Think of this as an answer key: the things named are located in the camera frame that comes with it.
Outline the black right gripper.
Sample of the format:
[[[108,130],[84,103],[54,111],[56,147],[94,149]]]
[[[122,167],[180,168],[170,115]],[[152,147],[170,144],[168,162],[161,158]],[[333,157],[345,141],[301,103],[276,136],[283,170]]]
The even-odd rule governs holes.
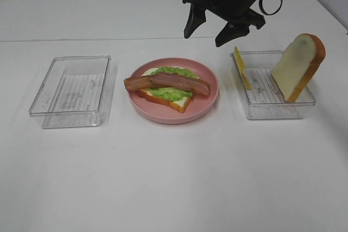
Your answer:
[[[216,47],[249,34],[249,24],[260,29],[264,24],[262,15],[250,9],[256,0],[182,0],[190,3],[189,17],[184,28],[184,37],[188,39],[193,32],[206,22],[206,10],[226,20],[225,27],[215,38]]]

